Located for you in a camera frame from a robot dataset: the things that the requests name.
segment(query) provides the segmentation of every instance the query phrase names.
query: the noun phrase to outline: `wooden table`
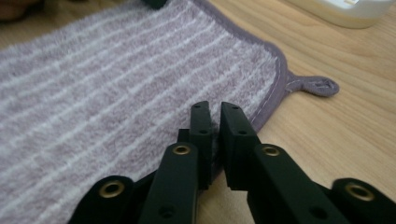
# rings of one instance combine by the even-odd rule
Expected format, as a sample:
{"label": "wooden table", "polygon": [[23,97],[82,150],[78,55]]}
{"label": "wooden table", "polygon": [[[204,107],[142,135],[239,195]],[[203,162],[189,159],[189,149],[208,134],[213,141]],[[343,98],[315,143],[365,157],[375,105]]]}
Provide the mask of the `wooden table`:
{"label": "wooden table", "polygon": [[[0,49],[121,2],[52,2],[26,20],[0,24]],[[285,148],[325,187],[355,177],[396,201],[396,5],[375,26],[351,30],[285,0],[211,2],[241,27],[278,45],[295,74],[331,77],[341,87],[329,99],[292,94],[260,131],[262,142]],[[228,190],[221,175],[199,200],[198,223],[253,223],[246,193]]]}

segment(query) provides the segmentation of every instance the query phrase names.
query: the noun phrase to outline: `white stripe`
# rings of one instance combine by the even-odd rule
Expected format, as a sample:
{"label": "white stripe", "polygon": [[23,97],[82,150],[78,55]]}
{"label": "white stripe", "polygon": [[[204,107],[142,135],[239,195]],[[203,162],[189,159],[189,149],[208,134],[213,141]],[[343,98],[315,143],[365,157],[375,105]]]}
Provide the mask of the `white stripe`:
{"label": "white stripe", "polygon": [[[172,51],[173,49],[179,49],[179,48],[183,47],[183,45],[189,43],[189,42],[190,42],[192,39],[194,39],[196,36],[198,36],[198,35],[200,35],[200,34],[203,34],[204,32],[210,30],[211,27],[212,27],[214,24],[215,24],[215,23],[212,22],[212,23],[211,23],[209,26],[207,26],[204,30],[202,30],[202,31],[200,31],[200,32],[198,32],[198,33],[196,33],[196,34],[194,34],[194,35],[191,36],[190,38],[184,40],[184,41],[183,41],[182,43],[180,43],[179,45],[177,45],[177,46],[175,46],[175,47],[173,47],[173,48],[170,48],[170,49],[168,49],[168,50],[166,50],[166,51],[163,51],[162,54],[158,54],[158,55],[154,56],[153,58],[159,58],[159,57],[163,56],[164,54],[166,54],[166,53]],[[122,98],[120,98],[117,102],[115,102],[112,106],[107,107],[105,110],[102,110],[101,113],[95,115],[95,116],[92,118],[92,122],[96,122],[96,121],[98,120],[98,118],[100,118],[101,115],[107,113],[110,109],[112,109],[112,108],[114,108],[115,106],[117,106],[117,105],[118,105],[120,102],[122,102],[123,100],[126,100],[128,97],[130,97],[130,94],[134,94],[135,92],[138,92],[139,90],[141,90],[147,83],[150,83],[151,80],[155,79],[156,77],[159,77],[161,74],[163,74],[164,72],[168,71],[169,69],[174,68],[174,67],[177,67],[177,66],[183,64],[183,63],[186,62],[188,59],[194,57],[196,54],[202,52],[203,50],[205,50],[205,49],[207,49],[207,48],[209,48],[209,47],[211,47],[211,46],[217,44],[218,42],[220,42],[220,40],[221,40],[223,37],[224,37],[224,35],[223,35],[223,36],[218,36],[217,39],[216,39],[215,41],[212,41],[209,45],[207,45],[207,46],[205,46],[204,48],[199,49],[199,50],[197,50],[197,51],[195,51],[195,52],[191,52],[191,54],[188,55],[187,57],[185,57],[183,60],[179,61],[178,63],[173,64],[172,66],[167,67],[166,69],[162,70],[161,73],[158,73],[158,74],[156,74],[156,75],[154,75],[154,76],[147,77],[145,80],[143,80],[143,81],[142,81],[141,83],[139,83],[137,86],[134,86],[131,90],[129,90],[129,91],[130,91],[130,92],[129,92],[129,95],[124,95],[124,96],[123,96]],[[143,66],[144,64],[147,64],[147,63],[149,63],[149,62],[144,62],[144,63],[140,64],[140,66]],[[117,83],[119,80],[122,80],[124,77],[127,77],[127,76],[129,75],[129,73],[131,72],[131,70],[132,70],[132,69],[130,69],[129,71],[125,72],[124,75],[122,75],[122,76],[120,76],[120,77],[117,77],[117,78],[114,79],[113,81],[107,83],[106,85],[107,85],[107,86],[112,86],[114,83]],[[52,122],[53,120],[56,120],[57,118],[63,117],[63,116],[66,115],[67,113],[73,111],[73,110],[75,109],[75,107],[79,107],[79,106],[84,105],[84,104],[86,103],[86,101],[90,100],[94,95],[97,94],[97,92],[101,92],[101,91],[103,91],[103,89],[97,89],[96,91],[91,92],[90,95],[88,95],[87,97],[84,98],[84,101],[79,101],[78,104],[73,105],[73,107],[69,107],[69,108],[68,108],[67,110],[65,110],[62,114],[59,114],[59,115],[57,115],[56,117],[52,117],[51,120],[50,120],[50,122]],[[36,128],[39,129],[39,128],[41,128],[42,126],[46,126],[46,125],[47,125],[48,123],[50,123],[50,122],[43,123],[41,126],[36,127]],[[45,152],[45,151],[47,151],[47,150],[49,150],[49,149],[51,149],[51,148],[53,148],[53,147],[55,147],[55,146],[61,144],[62,142],[65,142],[65,141],[67,140],[67,138],[70,137],[70,135],[74,135],[75,133],[78,133],[78,132],[81,131],[84,127],[85,127],[85,126],[84,126],[84,123],[81,123],[79,126],[77,126],[77,128],[75,128],[75,129],[73,130],[73,132],[69,132],[68,134],[64,134],[63,136],[61,136],[60,138],[58,138],[58,139],[57,139],[57,142],[54,142],[52,145],[43,148],[43,149],[40,150],[38,153],[35,153],[35,154],[33,154],[33,155],[30,155],[29,158],[26,158],[27,160],[18,162],[18,163],[16,163],[14,166],[8,167],[2,174],[0,174],[0,176],[1,176],[0,178],[6,178],[8,175],[12,175],[12,173],[14,173],[14,170],[15,170],[15,169],[17,169],[17,168],[23,168],[23,166],[26,165],[26,164],[28,164],[29,162],[31,162],[31,160],[32,160],[34,157],[36,157],[37,155],[39,155],[39,154],[41,154],[41,153],[43,153],[43,152]]]}
{"label": "white stripe", "polygon": [[[207,68],[209,65],[214,64],[215,62],[219,61],[219,60],[220,60],[221,58],[223,58],[225,55],[228,55],[228,53],[231,52],[231,49],[236,48],[236,47],[238,46],[238,44],[234,45],[233,48],[229,48],[228,51],[227,51],[224,55],[222,55],[221,57],[216,58],[215,60],[211,61],[211,62],[208,63],[208,64],[205,64],[204,66],[195,68],[193,71],[191,71],[191,74],[195,74],[195,73],[198,72],[199,70],[202,70],[202,69],[204,69],[204,68]],[[169,92],[169,91],[171,91],[172,89],[174,89],[174,88],[177,86],[178,83],[175,83],[171,88],[167,89],[165,92]],[[158,95],[154,100],[152,100],[151,103],[152,103],[152,102],[156,102],[156,101],[158,101],[158,100],[161,100],[162,97],[160,97],[160,96],[162,96],[162,95],[164,95],[164,92],[163,92],[163,94]],[[140,107],[139,110],[138,110],[138,112],[135,112],[135,113],[136,113],[136,114],[142,113],[142,112],[144,112],[144,111],[147,109],[147,107],[149,107],[149,106],[150,106],[150,104],[146,104],[145,106]],[[160,122],[158,125],[161,126],[161,124],[164,122],[164,120],[167,121],[167,120],[171,117],[170,114],[171,114],[171,113],[165,115],[165,117],[163,117],[163,119],[162,119],[162,122]],[[72,166],[73,163],[75,163],[75,162],[81,160],[82,158],[88,156],[93,150],[95,150],[97,147],[101,146],[104,142],[106,142],[106,141],[109,140],[111,137],[113,137],[113,135],[114,135],[115,133],[117,133],[119,130],[122,130],[123,128],[125,128],[125,127],[127,127],[127,126],[129,126],[129,125],[131,125],[131,124],[128,123],[128,122],[125,122],[125,123],[124,123],[123,125],[121,125],[116,131],[113,131],[112,133],[108,134],[106,137],[102,138],[100,142],[97,142],[94,146],[92,146],[92,147],[90,147],[90,148],[87,148],[87,149],[84,150],[81,154],[78,154],[77,156],[75,156],[74,158],[72,158],[72,160],[68,161],[68,163],[67,163],[65,166],[63,166],[63,167],[57,169],[56,171],[53,170],[52,173],[51,173],[50,175],[46,175],[39,183],[37,183],[37,185],[35,185],[35,186],[29,188],[29,189],[26,190],[24,193],[22,193],[21,195],[19,195],[19,198],[17,198],[17,199],[15,199],[14,201],[8,203],[8,204],[6,205],[6,207],[3,208],[3,211],[1,211],[0,216],[2,216],[2,215],[3,215],[4,213],[6,213],[8,210],[10,210],[10,209],[12,209],[13,207],[15,207],[17,204],[22,203],[22,202],[25,200],[25,198],[31,193],[31,191],[32,191],[32,192],[35,192],[35,191],[37,191],[38,189],[40,189],[41,186],[43,186],[43,185],[47,184],[48,182],[50,182],[51,179],[54,178],[56,175],[62,174],[67,168],[69,168],[70,166]],[[142,142],[142,140],[144,140],[144,139],[142,139],[142,137],[137,138],[137,141],[139,141],[139,142]],[[119,154],[119,156],[118,156],[117,158],[122,158],[122,157],[124,156],[124,154],[126,154],[126,152],[129,152],[129,151],[127,151],[127,150],[122,151],[121,154]],[[102,170],[106,170],[106,169],[108,169],[108,167],[113,166],[113,165],[114,165],[114,162],[115,162],[115,160],[114,160],[113,162],[111,162],[111,163],[108,163],[108,164],[106,165],[106,167],[103,168]],[[102,174],[102,173],[98,173],[98,174],[95,174],[94,176],[97,177],[97,176],[100,176],[101,174]],[[81,186],[85,185],[86,182],[87,182],[87,180],[84,181],[83,183],[81,183]]]}
{"label": "white stripe", "polygon": [[[231,74],[231,73],[234,72],[238,67],[239,67],[239,63],[235,63],[235,64],[230,68],[230,70],[229,70],[227,73],[225,73],[221,78],[217,79],[216,81],[210,82],[209,85],[204,86],[202,89],[200,89],[200,91],[198,91],[198,92],[194,95],[194,97],[190,98],[189,101],[186,102],[186,103],[184,104],[184,106],[178,107],[175,111],[173,111],[173,113],[168,113],[168,114],[164,115],[164,117],[162,117],[161,120],[159,120],[159,121],[157,122],[157,124],[158,124],[157,126],[162,126],[162,125],[164,125],[166,121],[168,121],[170,118],[173,117],[174,114],[177,114],[178,112],[180,112],[180,111],[182,111],[182,110],[184,110],[184,109],[190,107],[192,104],[196,103],[197,99],[199,99],[199,97],[200,97],[201,95],[203,95],[204,93],[207,93],[207,91],[208,91],[209,89],[213,88],[216,84],[219,84],[219,83],[223,82],[223,81],[228,77],[227,74]],[[180,79],[179,82],[178,82],[176,85],[174,85],[174,86],[178,86],[179,83],[182,83],[182,82],[185,81],[185,79],[187,79],[187,78],[189,78],[189,77],[187,77],[187,76],[183,77],[183,78]],[[159,100],[161,100],[161,99],[162,99],[162,97],[156,97],[156,99],[153,99],[153,100],[151,101],[151,104],[154,105],[154,104],[156,104],[157,101],[159,101]],[[136,112],[136,113],[143,113],[145,110],[146,110],[146,108],[141,108],[141,109],[139,109],[139,112]],[[157,128],[158,128],[157,126],[151,127],[150,130],[148,130],[148,133],[150,133],[150,132],[154,131],[155,129],[157,129]],[[147,138],[146,135],[142,135],[142,136],[138,137],[138,138],[134,141],[134,143],[133,143],[131,146],[128,146],[128,148],[137,148],[139,144],[143,143],[144,140],[146,140],[146,138]],[[119,159],[124,158],[129,152],[130,152],[130,151],[123,150],[123,151],[117,156],[116,159],[110,161],[110,162],[107,163],[103,168],[101,168],[102,172],[95,173],[94,175],[91,176],[91,178],[87,178],[85,181],[83,181],[82,183],[80,183],[81,186],[87,185],[89,182],[92,182],[92,180],[97,180],[97,178],[99,178],[99,176],[102,176],[102,175],[103,175],[103,172],[104,172],[104,171],[106,171],[106,170],[108,170],[109,168],[113,167],[113,166],[119,161]],[[144,169],[141,169],[141,170],[140,170],[137,174],[135,174],[135,175],[141,175],[143,172],[146,172],[146,171],[144,171]],[[38,219],[39,219],[39,220],[40,220],[40,219],[41,219],[41,220],[45,219],[48,215],[51,215],[53,211],[59,210],[60,208],[64,207],[64,204],[67,202],[68,199],[70,199],[70,198],[76,198],[76,197],[78,196],[78,194],[79,194],[79,190],[78,190],[77,188],[72,189],[72,190],[69,190],[68,193],[67,193],[67,195],[64,195],[64,196],[66,196],[66,197],[62,197],[61,199],[59,199],[59,201],[58,201],[55,205],[53,205],[52,207],[48,207],[48,210],[45,211],[45,212],[43,212],[43,213],[41,214],[41,216],[40,216]]]}
{"label": "white stripe", "polygon": [[[138,4],[134,4],[134,5],[137,5],[137,6],[142,5],[138,1],[136,1],[136,3],[138,3]],[[142,5],[142,7],[140,7],[140,8],[134,8],[134,13],[140,12],[143,10],[147,10],[147,8],[143,7],[143,5]],[[98,27],[106,26],[108,23],[111,23],[118,19],[122,20],[130,15],[131,15],[130,11],[123,10],[120,14],[116,14],[114,17],[111,17],[113,15],[110,14],[105,19],[101,18],[101,20],[90,20],[90,21],[96,22],[96,23],[90,23],[90,25],[84,26],[82,30],[78,30],[77,32],[72,32],[71,33],[72,35],[70,35],[67,38],[67,40],[62,43],[62,45],[67,45],[70,42],[78,39],[80,36],[83,36],[91,31],[95,30]],[[22,60],[30,60],[30,59],[34,58],[37,54],[46,53],[53,49],[57,49],[59,47],[60,47],[59,43],[54,41],[53,43],[51,43],[51,45],[47,45],[45,49],[35,50],[31,54],[23,54],[22,56],[18,54],[18,55],[16,55],[16,58],[15,57],[7,58],[7,60],[3,60],[2,62],[0,62],[0,66],[9,66],[10,63],[15,63],[15,62],[22,61]]]}
{"label": "white stripe", "polygon": [[[163,24],[160,23],[160,24],[158,24],[158,26],[153,27],[152,29],[155,29],[155,28],[157,28],[157,27],[163,26],[163,25],[167,24],[168,22],[169,22],[169,21],[166,21],[166,22],[164,22]],[[188,24],[185,24],[184,27],[180,27],[180,29],[184,29],[184,28],[186,28],[186,27],[188,28],[188,25],[190,25],[190,24],[191,24],[191,22],[188,23]],[[138,37],[138,36],[140,36],[140,35],[143,35],[143,34],[145,34],[145,33],[150,32],[152,29],[145,30],[145,32],[139,33],[137,36],[130,36],[130,38],[125,39],[125,40],[123,40],[123,41],[121,41],[121,42],[118,42],[118,43],[113,47],[113,49],[116,48],[116,47],[121,46],[123,43],[128,42],[128,41],[131,40],[131,39],[134,39],[134,38],[136,38],[136,37]],[[103,68],[103,69],[107,69],[107,68],[111,67],[113,64],[116,64],[116,63],[118,63],[118,62],[121,62],[124,58],[126,58],[126,57],[132,55],[134,52],[137,52],[137,51],[139,51],[139,50],[141,50],[141,49],[144,49],[144,48],[146,48],[146,47],[155,45],[157,42],[163,40],[164,37],[168,37],[168,36],[170,36],[171,34],[176,33],[177,31],[178,31],[178,30],[175,30],[175,31],[173,31],[172,33],[168,33],[166,36],[162,36],[162,38],[158,38],[158,39],[156,39],[156,40],[150,42],[148,45],[140,46],[139,48],[134,49],[134,51],[128,52],[127,54],[123,55],[122,57],[118,58],[117,60],[112,61],[112,62],[109,62],[109,63],[105,66],[105,68]],[[98,54],[98,56],[99,56],[99,55],[104,55],[104,54],[107,54],[107,50],[101,51],[101,52]],[[81,63],[81,64],[78,64],[77,67],[85,66],[86,64],[89,64],[89,63],[91,63],[91,62],[94,61],[94,60],[95,60],[94,57],[89,57],[88,60],[86,60],[85,62],[82,61],[82,63]],[[65,72],[66,72],[66,71],[62,71],[62,73],[58,76],[58,78],[61,78],[62,75],[63,75]],[[68,87],[66,87],[66,88],[62,88],[59,92],[57,92],[56,94],[52,95],[52,96],[48,99],[48,101],[53,101],[53,100],[57,100],[57,99],[61,98],[61,97],[64,96],[65,94],[69,93],[69,92],[70,92],[70,89],[75,88],[75,87],[76,87],[77,85],[79,85],[80,83],[84,83],[84,82],[90,80],[91,78],[95,77],[95,75],[96,75],[95,73],[91,73],[91,74],[89,74],[88,76],[85,76],[80,82],[76,82],[76,83],[74,83],[74,84],[71,85],[71,86],[68,86]],[[27,93],[25,93],[25,94],[26,94],[27,96],[29,96],[30,94],[32,94],[32,91],[37,91],[37,89],[43,89],[43,88],[47,87],[48,85],[51,85],[51,83],[53,83],[53,82],[55,82],[55,81],[56,81],[56,80],[54,80],[54,79],[49,79],[47,82],[42,83],[42,85],[36,86],[36,89],[27,90]],[[16,98],[16,97],[13,96],[13,95],[11,95],[7,100],[5,100],[4,102],[2,102],[2,103],[0,104],[0,107],[5,106],[5,104],[9,104],[9,101],[11,101],[11,100],[18,100],[18,99],[14,99],[14,98]],[[34,110],[35,108],[37,108],[37,107],[39,107],[39,106],[40,106],[40,105],[35,105],[35,106],[32,106],[32,107],[29,107],[29,109],[23,110],[21,113],[19,113],[19,114],[14,114],[12,117],[9,117],[9,119],[3,120],[3,121],[0,123],[0,130],[3,129],[3,128],[6,126],[6,123],[11,122],[12,120],[18,120],[18,119],[20,119],[20,118],[23,117],[23,116],[29,115],[30,111]]]}
{"label": "white stripe", "polygon": [[[156,24],[155,26],[150,27],[149,29],[144,30],[144,31],[141,32],[141,33],[138,33],[137,35],[132,35],[132,36],[130,36],[130,38],[128,38],[127,40],[131,40],[131,39],[133,39],[133,37],[134,37],[134,38],[138,38],[139,36],[144,35],[144,34],[148,34],[148,33],[151,32],[152,30],[154,30],[154,29],[156,29],[156,28],[159,28],[159,27],[161,27],[161,26],[164,26],[164,25],[166,25],[167,23],[171,23],[172,21],[176,21],[176,20],[177,20],[185,11],[187,11],[188,9],[189,9],[189,8],[186,7],[181,13],[177,14],[177,16],[175,16],[174,18],[172,18],[170,21],[164,21],[164,22],[162,22],[162,23]],[[44,71],[57,68],[57,67],[59,67],[61,64],[65,64],[65,63],[67,63],[68,61],[72,61],[72,60],[76,57],[76,55],[79,55],[82,51],[89,51],[90,49],[95,49],[95,48],[97,48],[97,46],[99,45],[100,42],[105,42],[105,43],[106,43],[106,42],[108,42],[108,40],[111,39],[114,35],[121,34],[121,33],[125,32],[125,30],[133,29],[134,27],[136,27],[136,26],[138,26],[138,25],[140,25],[140,24],[142,24],[142,23],[144,23],[144,22],[146,22],[146,21],[154,20],[155,18],[157,18],[157,17],[160,16],[160,15],[161,15],[161,14],[158,13],[158,14],[155,14],[154,17],[147,17],[147,18],[145,18],[144,20],[141,20],[141,21],[139,21],[139,22],[130,22],[130,23],[129,23],[129,26],[122,27],[122,28],[119,29],[116,33],[108,33],[108,34],[105,34],[105,35],[101,36],[100,38],[95,39],[95,40],[92,41],[90,44],[88,44],[88,45],[83,45],[83,47],[82,47],[81,49],[79,49],[79,50],[77,50],[77,51],[74,51],[74,52],[71,53],[71,54],[68,54],[68,55],[65,56],[61,61],[58,61],[58,62],[56,62],[56,63],[52,63],[52,64],[50,64],[49,66],[39,67],[39,69],[36,69],[36,70],[35,70],[35,69],[34,69],[34,70],[31,70],[30,73],[26,73],[24,76],[20,76],[20,77],[17,77],[17,78],[12,79],[10,82],[5,82],[5,83],[0,84],[0,89],[4,88],[4,87],[2,87],[2,85],[7,86],[7,88],[12,88],[13,85],[18,85],[19,82],[22,81],[22,78],[23,78],[23,77],[29,77],[29,78],[31,78],[31,77],[33,77],[34,75],[40,75],[40,73],[42,73],[42,72],[44,72]],[[18,93],[18,97],[29,96],[29,95],[33,94],[34,92],[36,92],[36,91],[40,91],[40,90],[42,90],[42,89],[48,87],[48,85],[50,85],[51,83],[56,82],[56,80],[58,80],[58,79],[61,79],[61,78],[63,77],[63,74],[66,73],[66,71],[71,70],[71,69],[76,69],[77,67],[81,67],[81,66],[84,66],[84,65],[86,65],[86,64],[92,63],[92,61],[95,61],[95,59],[96,59],[98,56],[107,54],[108,51],[113,50],[113,49],[115,49],[116,47],[121,46],[123,43],[127,42],[127,40],[123,40],[123,41],[121,41],[121,42],[118,42],[116,45],[112,46],[112,48],[109,48],[109,49],[106,49],[106,50],[102,50],[98,55],[96,55],[96,57],[85,57],[84,60],[79,61],[79,62],[76,64],[76,67],[69,67],[69,69],[63,70],[62,73],[61,73],[60,75],[57,75],[54,79],[48,79],[46,82],[42,82],[42,83],[40,83],[39,85],[34,86],[32,89],[26,89],[26,90],[20,91],[20,92]],[[4,100],[4,101],[2,101],[2,102],[0,103],[0,107],[4,106],[4,105],[6,105],[6,104],[9,104],[9,102],[12,101],[12,100],[18,100],[18,98],[17,98],[17,96],[15,96],[15,95],[13,95],[13,94],[10,94],[10,95],[8,96],[7,99],[3,99],[3,100]]]}

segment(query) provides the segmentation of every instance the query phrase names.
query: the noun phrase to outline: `towel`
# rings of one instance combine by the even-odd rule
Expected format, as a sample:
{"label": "towel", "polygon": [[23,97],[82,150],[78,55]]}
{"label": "towel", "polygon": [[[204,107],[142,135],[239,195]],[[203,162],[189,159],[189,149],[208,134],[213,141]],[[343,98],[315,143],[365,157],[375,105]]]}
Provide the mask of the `towel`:
{"label": "towel", "polygon": [[190,107],[241,106],[258,131],[299,77],[273,44],[202,0],[127,1],[0,51],[0,223],[66,223],[98,180],[138,180],[189,128]]}

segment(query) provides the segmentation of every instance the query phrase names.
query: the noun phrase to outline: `white plastic container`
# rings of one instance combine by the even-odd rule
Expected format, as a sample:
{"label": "white plastic container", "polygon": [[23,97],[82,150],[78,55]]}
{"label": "white plastic container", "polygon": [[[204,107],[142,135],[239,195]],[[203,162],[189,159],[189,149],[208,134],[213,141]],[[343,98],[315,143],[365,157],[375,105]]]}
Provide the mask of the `white plastic container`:
{"label": "white plastic container", "polygon": [[322,19],[347,28],[374,25],[396,0],[288,0]]}

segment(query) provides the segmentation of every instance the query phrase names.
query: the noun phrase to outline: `purple border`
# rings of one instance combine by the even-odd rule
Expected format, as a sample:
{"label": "purple border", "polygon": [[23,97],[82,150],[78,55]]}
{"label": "purple border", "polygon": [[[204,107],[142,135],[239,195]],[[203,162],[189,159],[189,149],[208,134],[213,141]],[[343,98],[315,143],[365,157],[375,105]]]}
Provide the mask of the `purple border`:
{"label": "purple border", "polygon": [[271,117],[276,108],[280,105],[280,102],[287,95],[285,93],[285,87],[287,84],[288,75],[290,73],[285,55],[273,43],[261,40],[257,36],[252,35],[246,30],[243,30],[239,26],[235,25],[207,0],[191,1],[208,16],[212,17],[224,29],[233,34],[236,38],[248,43],[263,45],[266,50],[277,57],[275,81],[272,84],[269,93],[260,103],[259,108],[257,108],[253,115],[249,118],[253,129],[258,132],[265,122]]}

